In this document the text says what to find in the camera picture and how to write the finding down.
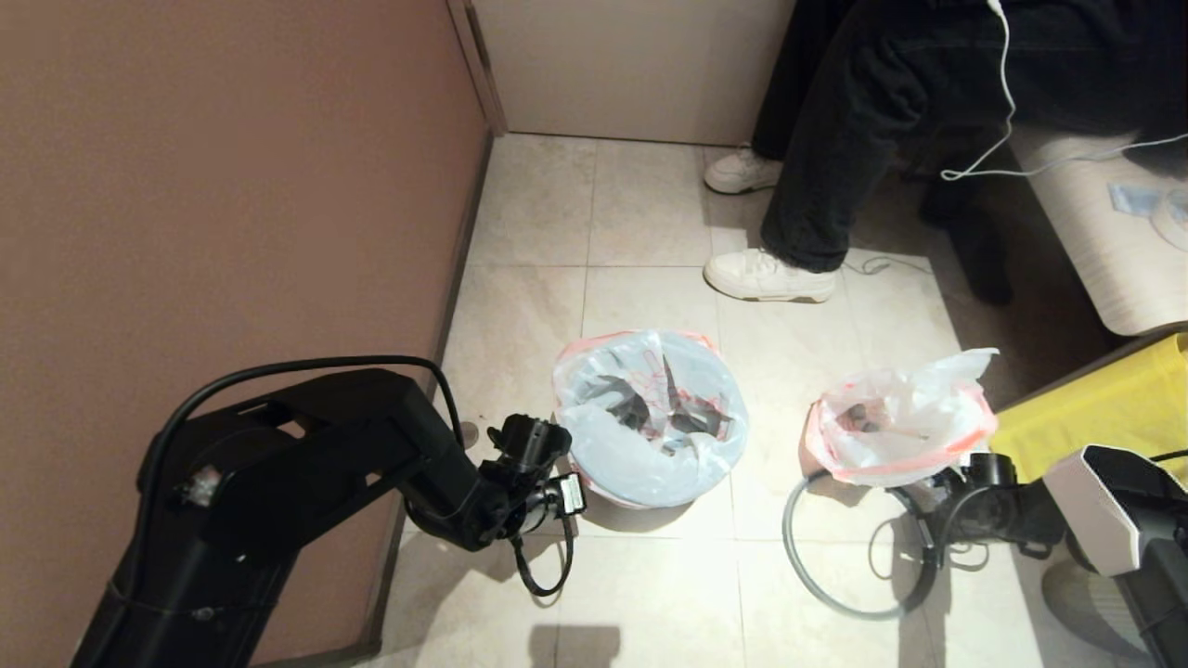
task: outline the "wire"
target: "wire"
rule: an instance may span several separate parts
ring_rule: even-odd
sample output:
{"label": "wire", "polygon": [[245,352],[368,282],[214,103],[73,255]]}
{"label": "wire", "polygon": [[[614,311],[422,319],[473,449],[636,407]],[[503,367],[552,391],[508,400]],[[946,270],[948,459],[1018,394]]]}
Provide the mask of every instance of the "wire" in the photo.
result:
{"label": "wire", "polygon": [[[880,264],[878,266],[874,266],[874,267],[871,266],[872,264],[874,264],[876,261],[879,261],[879,260],[881,260],[883,264]],[[854,265],[852,265],[849,263],[842,263],[842,265],[846,269],[848,269],[849,271],[853,271],[854,273],[860,273],[862,276],[874,276],[874,275],[881,272],[883,270],[890,267],[891,263],[902,264],[904,266],[910,266],[911,269],[915,269],[916,271],[922,271],[922,272],[924,272],[924,273],[927,273],[929,276],[933,275],[933,272],[929,269],[927,269],[927,267],[920,266],[917,264],[912,264],[912,263],[906,261],[906,260],[901,260],[899,258],[892,258],[891,256],[876,256],[873,258],[867,258],[866,261],[864,261],[859,266],[854,266]]]}
{"label": "wire", "polygon": [[990,11],[994,13],[1000,21],[1003,21],[1003,57],[998,63],[998,77],[1003,83],[1003,95],[1006,96],[1006,103],[1011,106],[1011,111],[1006,114],[1006,133],[999,139],[993,146],[990,147],[980,158],[973,162],[972,165],[967,166],[962,171],[953,171],[950,169],[941,170],[941,178],[944,181],[956,181],[959,178],[965,178],[967,176],[981,176],[984,172],[974,171],[978,169],[991,153],[998,150],[999,146],[1006,144],[1006,140],[1011,138],[1015,132],[1015,127],[1011,121],[1015,119],[1015,112],[1018,107],[1015,106],[1015,96],[1011,95],[1011,87],[1006,83],[1006,53],[1011,49],[1011,24],[1006,20],[1006,12],[1003,11],[1003,5],[998,0],[986,0],[986,5],[990,6]]}
{"label": "wire", "polygon": [[[170,415],[169,420],[165,422],[165,427],[162,428],[160,433],[157,434],[157,436],[152,440],[152,443],[148,446],[148,453],[145,455],[145,467],[141,477],[143,489],[140,492],[140,504],[137,509],[137,523],[132,534],[132,544],[128,549],[128,582],[125,587],[125,599],[134,603],[137,601],[137,594],[140,592],[140,584],[144,575],[147,543],[146,538],[152,522],[152,510],[157,503],[157,496],[160,492],[160,473],[165,465],[165,455],[169,452],[169,446],[172,443],[173,437],[181,430],[185,420],[195,410],[197,410],[200,405],[227,387],[246,383],[247,380],[265,378],[267,376],[292,373],[296,371],[312,371],[317,368],[377,365],[405,365],[428,368],[437,380],[437,385],[442,389],[442,397],[446,399],[446,408],[449,411],[450,426],[454,429],[454,437],[457,440],[459,447],[465,447],[462,442],[462,423],[459,420],[457,407],[454,404],[454,395],[450,392],[449,382],[446,380],[446,374],[442,373],[442,370],[436,364],[423,358],[410,355],[364,355],[307,359],[245,368],[213,380],[190,395],[189,398],[182,402],[182,404],[173,410],[173,414]],[[116,609],[115,619],[113,619],[107,626],[107,632],[99,641],[96,650],[90,654],[91,661],[89,662],[89,666],[91,668],[101,664],[103,656],[107,654],[108,648],[115,639],[116,632],[127,618],[127,611],[129,607],[129,605],[121,605]]]}
{"label": "wire", "polygon": [[1188,456],[1188,450],[1175,450],[1170,453],[1157,454],[1151,458],[1151,461],[1167,461],[1169,459],[1176,459],[1181,456]]}
{"label": "wire", "polygon": [[569,568],[574,565],[574,528],[569,516],[561,518],[561,525],[565,531],[565,561],[561,566],[561,578],[557,580],[557,584],[548,590],[536,584],[536,580],[532,578],[532,569],[527,565],[527,559],[524,557],[524,538],[518,534],[507,538],[516,552],[516,569],[519,571],[520,580],[523,580],[524,586],[535,597],[544,598],[560,592],[561,587],[565,586],[565,580],[569,579]]}
{"label": "wire", "polygon": [[980,165],[982,163],[982,160],[985,160],[986,158],[988,158],[991,153],[993,153],[994,151],[997,151],[1003,144],[1006,143],[1007,139],[1011,138],[1011,134],[1015,132],[1015,127],[1011,124],[1011,121],[1015,119],[1015,112],[1018,111],[1018,107],[1016,107],[1016,105],[1015,105],[1015,96],[1011,95],[1011,87],[1006,83],[1006,53],[1007,53],[1007,51],[1011,48],[1011,24],[1006,20],[1006,12],[1003,10],[1003,5],[1001,5],[1001,2],[999,0],[986,0],[986,5],[990,7],[990,11],[993,12],[994,15],[998,17],[999,20],[1003,23],[1003,57],[999,61],[999,65],[998,65],[998,77],[999,77],[999,81],[1003,84],[1003,95],[1006,97],[1006,103],[1010,105],[1010,107],[1011,107],[1011,111],[1006,114],[1006,122],[1005,122],[1005,125],[1006,125],[1006,133],[1003,134],[1003,138],[999,139],[993,146],[991,146],[988,151],[986,151],[985,153],[982,153],[980,158],[978,158],[977,160],[974,160],[974,163],[972,165],[967,166],[966,169],[963,169],[961,171],[954,171],[952,169],[941,170],[941,178],[942,179],[944,179],[944,181],[958,181],[958,179],[965,178],[967,176],[1036,176],[1038,174],[1043,174],[1043,172],[1045,172],[1045,171],[1048,171],[1048,170],[1050,170],[1050,169],[1053,169],[1055,166],[1059,166],[1059,165],[1062,165],[1062,164],[1066,164],[1066,163],[1072,163],[1072,162],[1099,162],[1099,160],[1105,160],[1105,159],[1110,159],[1110,158],[1116,158],[1116,157],[1120,156],[1123,151],[1125,151],[1127,149],[1143,149],[1143,147],[1146,147],[1146,146],[1158,146],[1161,144],[1171,144],[1174,141],[1180,141],[1182,139],[1188,139],[1188,132],[1186,132],[1186,133],[1178,134],[1176,137],[1168,137],[1167,139],[1157,139],[1157,140],[1154,140],[1154,141],[1138,141],[1138,143],[1135,143],[1135,144],[1126,144],[1126,145],[1117,146],[1114,149],[1108,149],[1108,150],[1105,150],[1105,151],[1095,151],[1095,152],[1092,152],[1092,153],[1083,153],[1083,155],[1080,155],[1080,156],[1069,156],[1067,158],[1060,158],[1057,160],[1053,160],[1050,163],[1047,163],[1047,164],[1043,164],[1041,166],[1037,166],[1036,169],[1031,169],[1031,170],[1026,170],[1026,171],[1012,171],[1012,170],[1006,170],[1006,169],[987,169],[987,170],[981,170],[981,171],[974,171],[974,170],[978,169],[978,165]]}
{"label": "wire", "polygon": [[944,519],[944,525],[941,528],[941,535],[937,537],[937,544],[940,546],[937,556],[941,566],[944,566],[946,553],[949,549],[949,541],[953,537],[953,528],[961,517],[961,511],[965,510],[965,506],[971,500],[993,489],[994,487],[978,487],[977,490],[966,493],[953,504],[953,510],[949,511],[949,516]]}
{"label": "wire", "polygon": [[[821,585],[819,585],[809,575],[808,569],[804,567],[804,562],[801,561],[800,553],[796,552],[796,541],[792,536],[792,515],[796,511],[796,503],[800,500],[801,494],[804,493],[804,490],[807,490],[810,484],[813,484],[815,480],[824,478],[826,475],[829,475],[829,472],[824,470],[813,473],[808,478],[801,480],[792,490],[792,493],[788,496],[788,504],[784,506],[784,531],[783,531],[784,552],[788,553],[788,561],[792,563],[792,569],[796,571],[796,575],[800,576],[801,582],[804,584],[804,587],[809,591],[809,593],[816,597],[817,600],[820,600],[821,603],[826,604],[827,606],[832,607],[833,610],[842,615],[872,622],[899,619],[902,617],[905,617],[909,612],[920,607],[928,598],[928,594],[931,593],[933,586],[936,584],[936,574],[940,571],[940,562],[937,561],[937,547],[931,543],[931,541],[924,532],[924,529],[921,524],[923,522],[923,511],[921,510],[920,505],[903,490],[898,487],[890,487],[886,490],[887,493],[899,499],[899,503],[902,503],[904,508],[908,509],[908,513],[911,515],[917,521],[916,527],[917,529],[920,529],[921,540],[924,546],[923,563],[921,566],[920,578],[916,580],[915,586],[912,586],[911,592],[908,593],[908,597],[904,598],[902,601],[899,601],[899,604],[896,605],[895,607],[876,612],[866,610],[855,610],[839,601],[838,599],[830,597],[828,593],[826,593],[823,588],[821,588]],[[943,549],[944,544],[941,543],[940,550],[943,552]]]}

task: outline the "baseboard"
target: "baseboard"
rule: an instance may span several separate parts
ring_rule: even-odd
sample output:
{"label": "baseboard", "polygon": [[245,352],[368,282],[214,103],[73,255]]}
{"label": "baseboard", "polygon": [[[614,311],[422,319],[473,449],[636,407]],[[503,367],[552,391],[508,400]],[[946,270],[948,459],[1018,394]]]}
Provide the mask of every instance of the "baseboard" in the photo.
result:
{"label": "baseboard", "polygon": [[[470,189],[470,197],[466,204],[466,218],[462,221],[462,229],[457,235],[457,244],[454,248],[454,277],[446,298],[446,313],[438,328],[437,347],[434,349],[432,359],[437,364],[442,364],[446,357],[446,344],[449,340],[449,329],[454,322],[454,307],[457,305],[457,295],[462,289],[462,272],[466,270],[466,258],[470,251],[470,238],[474,235],[474,225],[479,218],[479,202],[482,201],[482,187],[487,181],[487,165],[491,163],[491,149],[493,145],[494,136],[488,132],[484,140],[482,158],[479,160],[479,169],[474,175],[474,187]],[[425,393],[432,398],[436,392],[437,383],[430,378]],[[392,592],[396,562],[400,552],[400,536],[404,534],[404,506],[399,502],[396,502],[396,512],[392,513],[392,518],[384,567],[380,571],[379,582],[372,599],[372,610],[367,616],[367,623],[359,642],[345,648],[311,654],[309,656],[261,663],[253,668],[348,668],[372,658],[380,653],[384,639],[384,617],[387,615],[387,598]]]}

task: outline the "beige sofa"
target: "beige sofa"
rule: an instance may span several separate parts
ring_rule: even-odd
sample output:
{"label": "beige sofa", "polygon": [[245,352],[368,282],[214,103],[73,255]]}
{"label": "beige sofa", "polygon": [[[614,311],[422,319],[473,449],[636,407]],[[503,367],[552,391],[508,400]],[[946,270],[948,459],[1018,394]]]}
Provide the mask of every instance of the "beige sofa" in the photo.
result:
{"label": "beige sofa", "polygon": [[[1125,143],[1035,128],[1018,128],[1010,140],[1024,170]],[[1110,183],[1162,191],[1188,183],[1123,157],[1061,164],[1030,182],[1106,327],[1135,336],[1188,321],[1188,252],[1161,237],[1151,220],[1114,210],[1108,190]],[[1168,215],[1165,207],[1161,215]]]}

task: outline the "white plastic bag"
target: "white plastic bag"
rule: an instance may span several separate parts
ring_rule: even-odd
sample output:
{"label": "white plastic bag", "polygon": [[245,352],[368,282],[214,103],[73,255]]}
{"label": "white plastic bag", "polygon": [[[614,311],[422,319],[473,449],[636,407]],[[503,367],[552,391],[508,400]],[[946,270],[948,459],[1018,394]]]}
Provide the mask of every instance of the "white plastic bag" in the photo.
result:
{"label": "white plastic bag", "polygon": [[896,487],[928,478],[998,429],[978,385],[997,353],[978,348],[912,372],[851,377],[813,405],[804,446],[846,483]]}
{"label": "white plastic bag", "polygon": [[577,341],[552,372],[570,460],[628,508],[683,505],[742,455],[747,414],[734,378],[696,334],[644,329]]}

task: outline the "black cable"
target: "black cable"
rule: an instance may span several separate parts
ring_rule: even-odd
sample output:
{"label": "black cable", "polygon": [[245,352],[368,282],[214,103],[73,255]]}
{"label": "black cable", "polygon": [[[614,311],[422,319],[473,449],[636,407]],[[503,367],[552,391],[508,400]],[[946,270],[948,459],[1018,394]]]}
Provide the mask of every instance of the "black cable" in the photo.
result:
{"label": "black cable", "polygon": [[1157,454],[1151,458],[1151,461],[1167,461],[1169,459],[1176,459],[1180,456],[1188,456],[1188,450],[1175,450],[1170,453]]}
{"label": "black cable", "polygon": [[[165,427],[162,428],[160,433],[157,434],[157,436],[152,440],[152,443],[148,446],[148,453],[145,455],[146,466],[141,479],[144,489],[140,492],[140,504],[137,509],[137,523],[135,529],[132,532],[132,544],[128,554],[128,585],[125,588],[126,600],[137,601],[137,594],[140,592],[145,561],[145,543],[146,537],[148,536],[148,525],[152,521],[152,509],[157,502],[157,496],[160,490],[160,472],[164,468],[165,454],[169,452],[169,446],[172,443],[177,431],[185,423],[185,420],[195,410],[197,410],[200,405],[227,387],[239,385],[240,383],[246,383],[248,380],[255,380],[258,378],[277,376],[280,373],[293,373],[297,371],[314,371],[318,368],[378,365],[404,365],[428,368],[437,380],[437,385],[442,389],[442,397],[446,399],[446,408],[449,411],[450,426],[454,429],[454,437],[457,440],[459,446],[465,448],[465,443],[462,442],[462,422],[459,420],[457,407],[454,404],[454,395],[450,392],[449,383],[446,380],[446,374],[442,373],[442,370],[436,364],[424,358],[410,355],[317,358],[254,366],[252,368],[245,368],[242,371],[228,373],[222,378],[217,378],[182,402],[173,414],[170,415],[169,420],[165,421]],[[127,617],[129,607],[129,605],[121,605],[116,609],[115,619],[107,626],[107,634],[100,639],[97,649],[90,655],[91,668],[99,666],[103,656],[107,654],[116,632]]]}
{"label": "black cable", "polygon": [[937,560],[936,552],[939,549],[943,550],[944,544],[941,543],[940,546],[933,546],[929,541],[928,535],[921,525],[921,522],[923,522],[923,510],[920,508],[920,504],[917,504],[916,500],[908,496],[908,493],[898,487],[890,487],[886,490],[887,493],[899,499],[899,503],[908,509],[908,513],[917,519],[916,527],[920,529],[924,553],[920,578],[916,579],[916,584],[912,586],[911,592],[908,593],[906,598],[889,610],[879,610],[876,612],[855,610],[830,597],[823,588],[821,588],[821,585],[819,585],[809,575],[808,569],[804,567],[804,562],[801,561],[800,553],[796,552],[796,541],[792,537],[792,515],[796,511],[796,502],[800,500],[801,494],[804,493],[804,490],[807,490],[810,484],[815,480],[824,478],[826,475],[829,475],[829,472],[822,470],[801,480],[800,484],[796,485],[796,489],[792,490],[792,493],[789,494],[788,505],[784,506],[784,550],[788,553],[788,560],[792,563],[792,569],[796,571],[796,575],[800,576],[801,582],[804,584],[804,587],[809,591],[809,593],[816,597],[816,599],[821,603],[842,615],[876,622],[905,617],[909,612],[920,607],[928,598],[928,594],[931,593],[933,586],[936,584],[936,574],[940,571],[940,561]]}
{"label": "black cable", "polygon": [[944,518],[944,525],[941,527],[941,535],[937,537],[937,544],[940,547],[940,566],[944,566],[944,556],[949,549],[949,540],[953,537],[953,527],[956,525],[958,519],[961,517],[961,511],[965,510],[966,504],[971,500],[978,498],[984,492],[988,492],[994,487],[978,487],[972,492],[967,492],[965,496],[959,498],[953,504],[953,510],[949,511],[949,516]]}
{"label": "black cable", "polygon": [[574,565],[574,528],[568,516],[561,518],[561,525],[565,531],[565,561],[561,566],[561,579],[552,587],[545,590],[532,579],[532,569],[529,568],[527,560],[524,559],[524,538],[519,535],[511,536],[508,541],[516,552],[516,569],[519,571],[520,580],[532,595],[538,598],[550,597],[561,591],[569,579],[569,567]]}

